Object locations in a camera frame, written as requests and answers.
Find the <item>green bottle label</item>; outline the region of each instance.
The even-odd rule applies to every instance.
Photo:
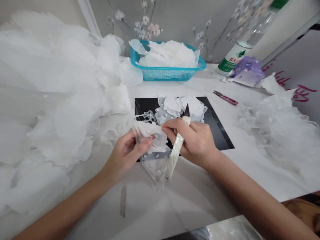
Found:
[[[250,48],[245,48],[236,43],[227,56],[219,64],[218,68],[224,72],[230,72],[242,58],[247,54]]]
[[[222,62],[218,65],[218,68],[224,72],[230,72],[235,65],[237,64],[229,62],[224,58]]]

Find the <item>purple container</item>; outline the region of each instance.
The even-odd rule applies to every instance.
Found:
[[[255,57],[245,56],[241,62],[233,68],[235,71],[232,76],[234,78],[233,81],[248,87],[254,87],[266,77],[261,68],[261,61],[257,60]]]

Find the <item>blue basket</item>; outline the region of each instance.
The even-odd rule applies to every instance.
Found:
[[[140,40],[147,51],[149,41]],[[185,44],[186,47],[196,51],[192,46]],[[139,62],[141,55],[131,47],[131,63],[142,70],[144,81],[188,81],[197,72],[206,68],[207,64],[202,57],[199,57],[198,67],[196,68],[171,68],[171,67],[144,67],[136,64]]]

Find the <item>plastic bottle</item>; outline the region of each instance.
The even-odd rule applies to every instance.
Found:
[[[224,57],[213,75],[221,79],[229,74],[235,65],[256,45],[266,33],[278,11],[289,0],[274,0],[267,11],[258,19],[257,24],[240,35],[236,44]]]

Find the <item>wall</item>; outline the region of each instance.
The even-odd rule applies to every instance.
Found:
[[[175,40],[218,63],[272,0],[90,0],[101,35]]]
[[[319,0],[290,0],[248,55],[264,60],[319,12]]]
[[[66,24],[88,28],[77,0],[1,0],[0,24],[8,21],[10,14],[17,10],[50,12]]]

